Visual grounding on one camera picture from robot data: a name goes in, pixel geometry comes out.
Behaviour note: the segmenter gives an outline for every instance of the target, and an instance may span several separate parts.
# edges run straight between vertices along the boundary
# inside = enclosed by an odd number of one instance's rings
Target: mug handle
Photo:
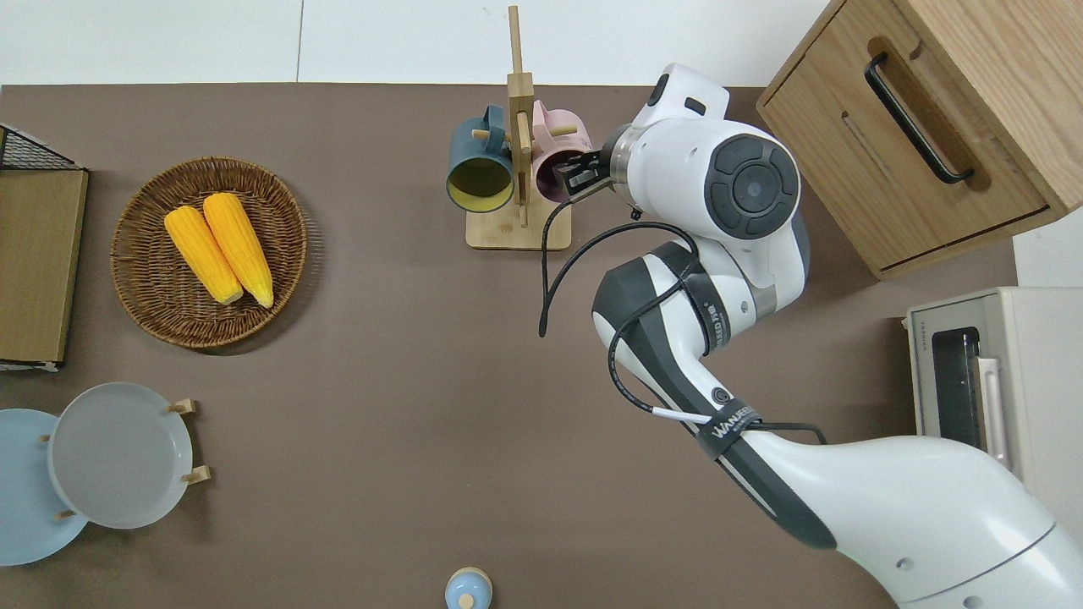
[[[504,147],[504,108],[496,104],[490,104],[485,108],[485,116],[482,117],[485,130],[488,131],[488,139],[485,141],[485,152],[488,154],[500,154]]]
[[[534,141],[543,152],[557,147],[557,141],[549,132],[549,111],[542,100],[534,100],[534,125],[531,126],[531,130],[534,132]]]

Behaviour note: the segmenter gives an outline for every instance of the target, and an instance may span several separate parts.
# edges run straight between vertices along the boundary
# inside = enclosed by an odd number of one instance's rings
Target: pink mug
[[[564,203],[567,193],[552,168],[590,150],[590,135],[583,120],[566,109],[547,109],[534,100],[534,155],[532,168],[538,194],[551,203]],[[574,132],[557,134],[575,128]]]

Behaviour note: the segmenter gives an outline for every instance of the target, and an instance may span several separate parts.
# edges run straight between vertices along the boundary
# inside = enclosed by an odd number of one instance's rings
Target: black cable
[[[658,229],[658,230],[663,230],[663,231],[667,231],[667,232],[674,233],[675,235],[681,237],[684,241],[684,243],[688,244],[689,250],[692,254],[692,261],[690,261],[689,264],[688,264],[688,267],[686,267],[680,273],[677,274],[677,281],[676,281],[676,283],[674,283],[674,285],[669,286],[668,289],[666,289],[665,291],[663,291],[658,296],[654,297],[649,302],[647,302],[645,304],[643,304],[642,307],[640,307],[639,309],[637,309],[631,315],[629,315],[628,319],[626,319],[624,321],[624,323],[621,324],[621,327],[618,327],[616,329],[616,332],[613,334],[613,339],[610,341],[609,353],[608,353],[608,358],[606,358],[606,364],[608,364],[609,371],[610,371],[610,379],[613,381],[613,385],[616,387],[616,390],[621,393],[621,396],[624,397],[624,399],[626,399],[629,402],[631,402],[638,409],[641,409],[641,410],[647,411],[647,412],[651,412],[656,406],[652,406],[651,404],[648,404],[647,402],[644,402],[644,401],[640,400],[639,398],[637,398],[635,394],[631,393],[631,391],[628,390],[628,388],[621,380],[621,376],[617,374],[617,371],[616,371],[616,349],[617,349],[617,345],[619,345],[621,340],[624,338],[624,335],[628,332],[628,328],[631,327],[631,325],[634,323],[638,322],[640,318],[642,318],[649,311],[651,311],[652,309],[654,309],[655,307],[657,307],[658,304],[661,304],[662,302],[664,302],[667,298],[669,298],[674,294],[677,294],[678,291],[680,291],[681,289],[683,289],[683,287],[684,287],[684,280],[688,278],[688,275],[691,273],[692,268],[695,264],[695,261],[697,261],[700,259],[700,248],[695,244],[695,241],[692,238],[692,235],[690,235],[686,231],[683,231],[680,228],[675,226],[673,224],[666,224],[664,222],[651,222],[651,221],[631,222],[631,223],[627,223],[627,224],[621,224],[619,226],[615,226],[613,229],[609,229],[608,231],[603,231],[602,233],[600,233],[600,234],[596,235],[595,237],[592,237],[587,243],[583,244],[583,246],[580,246],[575,251],[575,254],[573,254],[571,256],[571,258],[569,258],[567,261],[564,263],[564,265],[560,269],[560,272],[557,273],[557,277],[553,280],[552,285],[550,286],[549,285],[549,265],[548,265],[549,228],[552,225],[552,221],[556,219],[557,215],[560,213],[561,211],[563,211],[567,206],[572,205],[573,203],[574,202],[572,202],[572,200],[566,200],[566,202],[558,205],[557,208],[553,209],[552,212],[549,213],[549,218],[546,219],[545,226],[542,229],[542,291],[543,291],[543,295],[542,295],[542,314],[540,314],[540,316],[538,319],[538,336],[540,336],[540,337],[545,337],[546,331],[548,329],[548,325],[549,325],[549,309],[552,306],[552,299],[553,299],[553,297],[557,295],[557,288],[560,287],[560,283],[564,280],[564,276],[571,270],[572,265],[579,258],[582,258],[583,255],[585,255],[587,252],[587,250],[589,250],[591,247],[598,245],[599,243],[608,239],[609,237],[611,237],[613,235],[617,235],[617,234],[623,233],[623,232],[632,231],[632,230],[636,230],[636,229]]]
[[[823,431],[819,427],[812,425],[811,423],[764,423],[757,422],[753,423],[747,427],[747,429],[756,431],[811,431],[815,433],[817,440],[821,444],[827,443],[827,438],[823,435]]]

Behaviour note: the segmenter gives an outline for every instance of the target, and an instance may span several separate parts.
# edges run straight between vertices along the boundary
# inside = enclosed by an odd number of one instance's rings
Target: yellow corn
[[[240,298],[240,283],[196,208],[182,205],[167,213],[166,231],[214,300],[229,304]]]
[[[274,302],[271,269],[240,199],[230,193],[212,194],[204,202],[204,216],[240,285],[270,309]]]

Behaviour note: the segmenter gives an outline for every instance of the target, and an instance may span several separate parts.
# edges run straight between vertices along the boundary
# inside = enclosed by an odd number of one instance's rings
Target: brown table
[[[756,120],[758,90],[733,93],[730,115]],[[667,235],[632,233],[587,255],[545,339],[538,256],[466,246],[444,193],[447,140],[503,94],[3,88],[0,120],[93,173],[67,365],[3,373],[0,407],[58,414],[109,380],[192,397],[197,463],[216,477],[155,524],[89,524],[53,557],[0,569],[0,605],[439,608],[447,576],[475,565],[508,609],[892,606],[860,567],[787,536],[683,429],[636,412],[610,385],[595,289]],[[647,94],[538,88],[549,107],[579,113],[596,141]],[[289,184],[310,219],[311,263],[282,318],[236,348],[198,353],[125,314],[108,247],[143,182],[210,154]],[[897,318],[1014,284],[1010,244],[877,283],[814,195],[803,209],[813,247],[805,296],[706,363],[770,419],[817,423],[833,442],[912,433]],[[611,193],[578,206],[573,246],[627,212]]]

